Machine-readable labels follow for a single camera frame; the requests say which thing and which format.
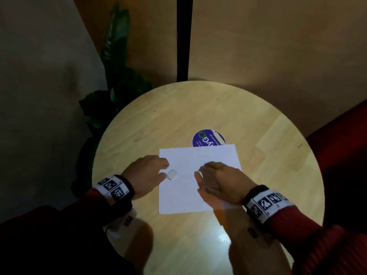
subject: person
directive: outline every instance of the person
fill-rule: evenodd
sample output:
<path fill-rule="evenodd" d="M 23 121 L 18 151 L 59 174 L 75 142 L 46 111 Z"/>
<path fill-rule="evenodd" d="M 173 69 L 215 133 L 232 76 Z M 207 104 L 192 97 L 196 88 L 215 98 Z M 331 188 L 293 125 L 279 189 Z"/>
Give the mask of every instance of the person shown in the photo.
<path fill-rule="evenodd" d="M 84 269 L 99 264 L 136 274 L 132 264 L 115 252 L 101 227 L 130 211 L 131 200 L 158 186 L 166 178 L 159 171 L 168 167 L 167 159 L 156 155 L 139 158 L 121 175 L 101 180 L 63 210 L 42 206 L 4 222 L 0 225 L 2 261 Z M 291 253 L 292 274 L 367 274 L 366 235 L 348 233 L 339 226 L 321 227 L 286 197 L 223 163 L 206 163 L 194 176 L 202 191 L 244 205 L 258 226 Z"/>

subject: red sweater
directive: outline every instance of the red sweater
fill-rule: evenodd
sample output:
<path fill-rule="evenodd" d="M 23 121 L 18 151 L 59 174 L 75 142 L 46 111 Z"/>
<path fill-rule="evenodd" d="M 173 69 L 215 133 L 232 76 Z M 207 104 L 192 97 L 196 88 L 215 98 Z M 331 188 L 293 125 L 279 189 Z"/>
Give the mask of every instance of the red sweater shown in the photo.
<path fill-rule="evenodd" d="M 134 274 L 101 226 L 112 221 L 110 206 L 95 189 L 61 211 L 44 206 L 0 225 L 0 254 L 23 259 L 85 267 L 93 261 L 113 262 L 124 274 Z M 295 206 L 268 220 L 269 232 L 294 258 L 292 274 L 367 274 L 367 236 L 340 226 L 323 228 Z"/>

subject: green plant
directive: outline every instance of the green plant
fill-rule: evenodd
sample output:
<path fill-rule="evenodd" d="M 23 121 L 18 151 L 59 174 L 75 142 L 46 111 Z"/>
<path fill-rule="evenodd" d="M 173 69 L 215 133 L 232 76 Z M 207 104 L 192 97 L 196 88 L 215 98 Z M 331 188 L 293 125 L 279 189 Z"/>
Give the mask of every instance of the green plant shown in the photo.
<path fill-rule="evenodd" d="M 111 10 L 108 32 L 101 51 L 108 90 L 92 92 L 79 101 L 92 138 L 86 141 L 78 157 L 77 179 L 71 186 L 76 197 L 91 188 L 95 152 L 110 122 L 127 104 L 152 89 L 150 82 L 140 73 L 126 67 L 129 31 L 129 11 L 120 10 L 116 3 Z"/>

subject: wall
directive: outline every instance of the wall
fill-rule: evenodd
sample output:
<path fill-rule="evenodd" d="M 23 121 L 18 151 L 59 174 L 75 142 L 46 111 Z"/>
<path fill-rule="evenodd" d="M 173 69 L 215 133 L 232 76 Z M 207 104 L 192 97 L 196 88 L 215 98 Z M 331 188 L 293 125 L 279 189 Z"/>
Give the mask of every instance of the wall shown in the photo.
<path fill-rule="evenodd" d="M 0 0 L 0 222 L 62 208 L 89 132 L 78 100 L 106 89 L 72 0 Z"/>
<path fill-rule="evenodd" d="M 176 82 L 176 0 L 74 0 L 98 52 L 115 2 L 130 12 L 127 65 L 140 71 L 153 87 Z"/>
<path fill-rule="evenodd" d="M 367 99 L 367 0 L 194 0 L 189 79 L 236 85 L 305 135 Z"/>

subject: round wooden table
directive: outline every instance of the round wooden table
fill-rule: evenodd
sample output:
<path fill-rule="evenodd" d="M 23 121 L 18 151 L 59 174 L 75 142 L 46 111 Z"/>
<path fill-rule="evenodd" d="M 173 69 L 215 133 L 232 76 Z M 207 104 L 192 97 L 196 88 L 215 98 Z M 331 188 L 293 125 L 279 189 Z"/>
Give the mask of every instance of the round wooden table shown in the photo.
<path fill-rule="evenodd" d="M 120 174 L 139 157 L 159 155 L 160 148 L 191 147 L 194 134 L 203 129 L 216 130 L 227 144 L 236 144 L 242 170 L 257 184 L 278 190 L 322 223 L 323 181 L 305 138 L 268 102 L 222 83 L 173 83 L 126 106 L 99 143 L 93 184 Z M 145 274 L 232 274 L 235 268 L 244 274 L 272 272 L 262 270 L 267 265 L 264 255 L 273 255 L 278 248 L 272 241 L 259 242 L 248 235 L 245 229 L 251 221 L 243 209 L 232 216 L 233 222 L 227 215 L 221 220 L 221 214 L 213 211 L 162 215 L 158 193 L 157 187 L 133 202 L 137 217 L 153 232 Z M 284 269 L 282 256 L 273 261 L 280 263 L 274 268 Z"/>

